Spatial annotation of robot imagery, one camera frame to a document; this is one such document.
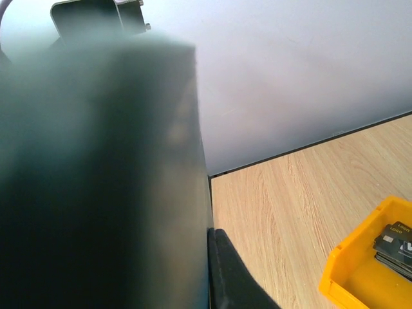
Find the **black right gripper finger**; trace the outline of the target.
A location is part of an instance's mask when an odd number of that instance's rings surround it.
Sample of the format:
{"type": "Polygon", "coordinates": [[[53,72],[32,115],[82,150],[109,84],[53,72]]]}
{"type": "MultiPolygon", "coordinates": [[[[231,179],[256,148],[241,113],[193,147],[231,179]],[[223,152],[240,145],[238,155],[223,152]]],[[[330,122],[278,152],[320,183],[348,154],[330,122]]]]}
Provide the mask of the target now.
{"type": "Polygon", "coordinates": [[[207,232],[211,308],[280,309],[248,271],[223,229],[207,232]]]}

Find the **blue card holder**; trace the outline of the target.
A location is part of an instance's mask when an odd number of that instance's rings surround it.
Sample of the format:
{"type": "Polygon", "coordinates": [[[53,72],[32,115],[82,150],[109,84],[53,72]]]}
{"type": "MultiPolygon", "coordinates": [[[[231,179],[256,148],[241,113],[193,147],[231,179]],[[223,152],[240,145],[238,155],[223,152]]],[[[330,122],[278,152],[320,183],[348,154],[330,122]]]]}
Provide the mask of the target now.
{"type": "Polygon", "coordinates": [[[1,66],[1,307],[207,308],[192,44],[85,38],[1,66]]]}

